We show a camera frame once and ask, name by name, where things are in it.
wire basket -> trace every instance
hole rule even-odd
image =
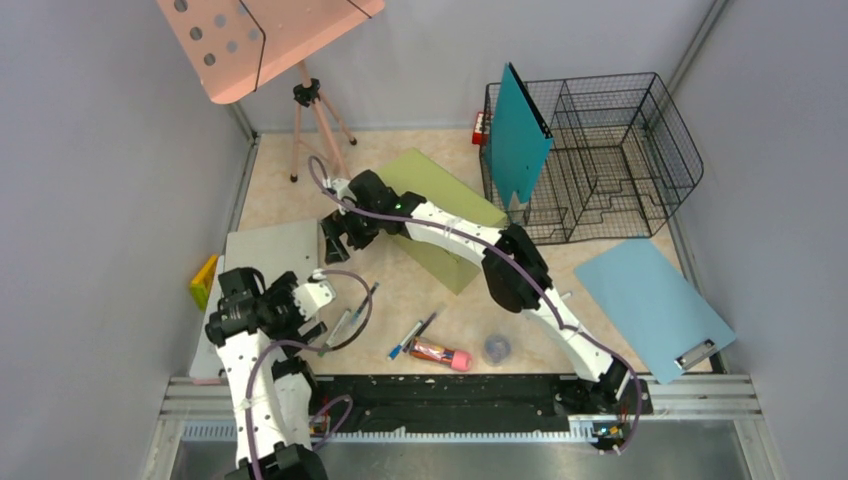
[[[659,75],[525,82],[554,136],[530,202],[507,211],[480,146],[486,199],[540,245],[651,237],[703,175],[692,137]],[[488,135],[500,84],[486,86]]]

perforated panel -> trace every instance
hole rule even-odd
[[[385,6],[383,0],[157,3],[215,103],[239,100]]]

teal clipboard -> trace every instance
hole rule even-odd
[[[512,63],[504,67],[485,152],[508,211],[523,210],[545,165],[553,135]]]

pink music stand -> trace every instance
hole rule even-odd
[[[322,88],[313,88],[306,58],[376,15],[384,0],[156,0],[185,50],[200,84],[215,103],[233,103],[297,66],[301,92],[295,110],[291,179],[297,181],[301,107],[314,106],[316,124],[334,172],[350,172],[334,140],[323,105],[351,144],[356,138]]]

green board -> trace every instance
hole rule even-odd
[[[487,227],[506,225],[506,214],[457,180],[447,170],[416,149],[408,150],[376,170],[383,182],[398,195],[414,192],[442,210]],[[480,273],[462,257],[427,243],[413,242],[396,235],[394,241],[425,270],[455,294]]]

